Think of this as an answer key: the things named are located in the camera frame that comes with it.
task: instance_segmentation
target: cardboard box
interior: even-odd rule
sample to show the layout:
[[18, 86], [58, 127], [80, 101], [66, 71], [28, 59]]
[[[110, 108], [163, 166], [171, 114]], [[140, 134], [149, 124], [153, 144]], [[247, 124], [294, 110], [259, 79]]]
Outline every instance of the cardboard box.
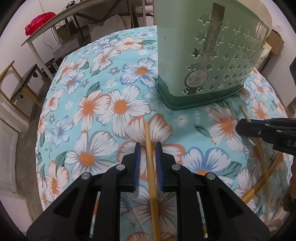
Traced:
[[284, 41], [274, 30], [267, 37], [266, 42], [271, 46], [271, 52], [279, 55], [283, 49]]

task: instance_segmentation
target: silver screw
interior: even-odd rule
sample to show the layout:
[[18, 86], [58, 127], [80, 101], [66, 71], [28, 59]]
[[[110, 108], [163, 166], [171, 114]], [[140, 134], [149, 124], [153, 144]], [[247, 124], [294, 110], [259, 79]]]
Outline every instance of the silver screw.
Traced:
[[179, 164], [174, 164], [174, 165], [172, 165], [172, 169], [175, 171], [178, 171], [181, 169], [181, 166]]
[[122, 171], [122, 170], [125, 169], [125, 165], [123, 165], [123, 164], [118, 164], [118, 165], [116, 166], [116, 169], [117, 169], [118, 171]]
[[89, 179], [90, 177], [91, 177], [91, 175], [88, 172], [85, 172], [81, 175], [81, 178], [84, 180]]
[[214, 180], [215, 177], [216, 177], [216, 175], [214, 173], [210, 172], [210, 173], [207, 174], [207, 179]]

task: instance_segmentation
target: bed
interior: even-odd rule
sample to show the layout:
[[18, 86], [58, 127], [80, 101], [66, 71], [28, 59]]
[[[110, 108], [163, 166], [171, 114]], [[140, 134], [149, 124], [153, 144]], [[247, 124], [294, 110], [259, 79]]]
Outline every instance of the bed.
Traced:
[[[244, 88], [232, 97], [177, 111], [166, 107], [155, 89], [157, 66], [155, 26], [110, 34], [63, 60], [37, 131], [36, 171], [43, 210], [82, 173], [105, 172], [140, 142], [140, 185], [137, 192], [121, 197], [120, 239], [152, 239], [144, 121], [150, 124], [154, 146], [161, 141], [164, 152], [192, 172], [214, 172], [240, 198], [262, 180], [252, 142], [241, 138], [235, 126], [244, 118], [240, 105], [253, 119], [287, 117], [267, 80], [253, 69]], [[289, 188], [293, 156], [261, 145], [271, 169], [270, 199], [265, 199], [262, 187], [247, 205], [264, 221], [269, 202], [272, 223]], [[158, 201], [161, 237], [166, 240], [177, 232], [176, 196], [158, 192]]]

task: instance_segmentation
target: concrete floor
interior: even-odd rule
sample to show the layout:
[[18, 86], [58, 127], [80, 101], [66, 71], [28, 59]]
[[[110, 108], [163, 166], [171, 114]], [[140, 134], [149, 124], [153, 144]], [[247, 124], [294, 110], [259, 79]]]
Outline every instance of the concrete floor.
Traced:
[[[49, 83], [45, 83], [40, 91], [39, 101], [41, 103], [45, 100], [49, 86]], [[17, 192], [27, 201], [32, 221], [35, 221], [43, 212], [37, 187], [35, 157], [37, 129], [41, 111], [41, 107], [34, 105], [31, 112], [32, 122], [28, 130], [19, 134], [15, 164]]]

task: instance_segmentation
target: red plastic bag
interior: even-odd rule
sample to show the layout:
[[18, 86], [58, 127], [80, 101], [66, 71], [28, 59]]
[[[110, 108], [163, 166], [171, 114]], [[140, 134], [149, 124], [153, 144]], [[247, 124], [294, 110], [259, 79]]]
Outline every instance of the red plastic bag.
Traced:
[[28, 36], [34, 33], [38, 28], [40, 28], [43, 24], [45, 24], [48, 20], [53, 18], [55, 15], [56, 14], [54, 12], [46, 12], [38, 15], [25, 27], [26, 35]]

